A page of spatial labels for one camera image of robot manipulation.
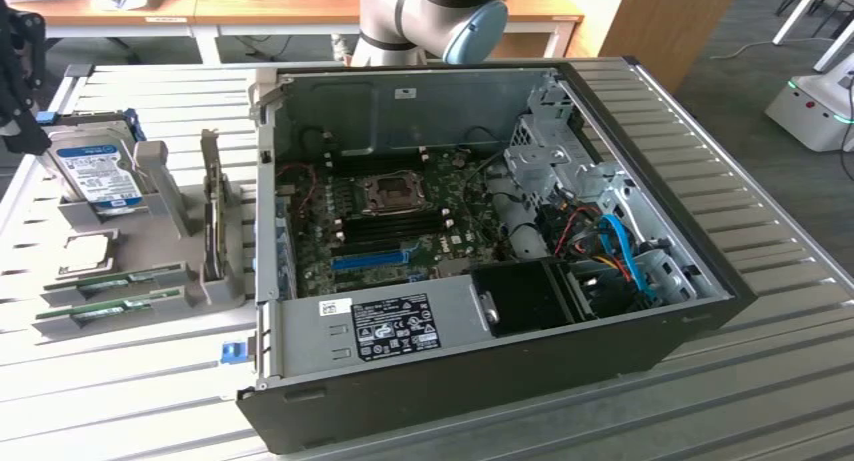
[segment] motherboard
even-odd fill
[[[326,153],[321,163],[280,166],[299,297],[457,276],[509,259],[486,189],[491,163],[455,148],[370,157]]]

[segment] blue pcie slot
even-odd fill
[[[393,253],[369,254],[366,256],[351,256],[333,260],[333,271],[345,269],[377,268],[410,262],[410,253],[395,251]]]

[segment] metal table surface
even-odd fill
[[[287,459],[834,459],[854,452],[854,284],[646,71],[574,60],[714,241],[761,294],[718,331],[649,372]],[[250,66],[98,67],[67,78],[55,108],[139,110],[172,152],[182,186],[202,181],[198,133],[254,218]],[[602,150],[601,142],[594,144]],[[63,222],[58,189],[28,159],[0,205],[0,459],[264,460],[234,402],[247,373],[216,365],[254,325],[239,309],[67,341],[28,330],[44,308],[39,266]],[[247,245],[247,259],[251,257]],[[626,349],[643,349],[643,340]]]

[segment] white label sticker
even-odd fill
[[[353,298],[327,299],[318,304],[321,308],[321,316],[333,316],[334,314],[345,314],[350,312],[353,306]]]
[[[171,17],[147,17],[147,23],[186,23],[187,18],[171,18]]]
[[[63,148],[56,154],[90,203],[102,208],[115,208],[142,202],[143,195],[134,176],[119,167],[122,155],[115,146]]]
[[[417,96],[418,96],[418,89],[415,88],[395,89],[395,99],[415,99]]]

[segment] green circuit board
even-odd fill
[[[313,198],[302,215],[291,215],[301,297],[454,276],[466,272],[470,266],[502,259],[503,249],[497,242],[501,223],[491,201],[485,196],[486,170],[477,172],[483,158],[473,155],[461,166],[459,158],[455,160],[458,154],[457,150],[431,151],[418,172],[429,203],[426,209],[447,208],[454,225],[435,234],[401,241],[401,250],[407,252],[407,263],[366,269],[333,269],[333,248],[342,244],[335,238],[335,220],[345,214],[351,218],[365,216],[361,214],[363,206],[358,197],[357,206],[347,213],[343,213],[341,203],[337,204],[335,200],[343,189],[354,189],[358,193],[363,179],[355,177],[342,180],[326,166],[314,165],[318,181]],[[466,179],[470,181],[463,194]],[[287,191],[294,192],[295,204],[305,199],[301,193],[309,193],[310,189],[306,176],[290,183]]]

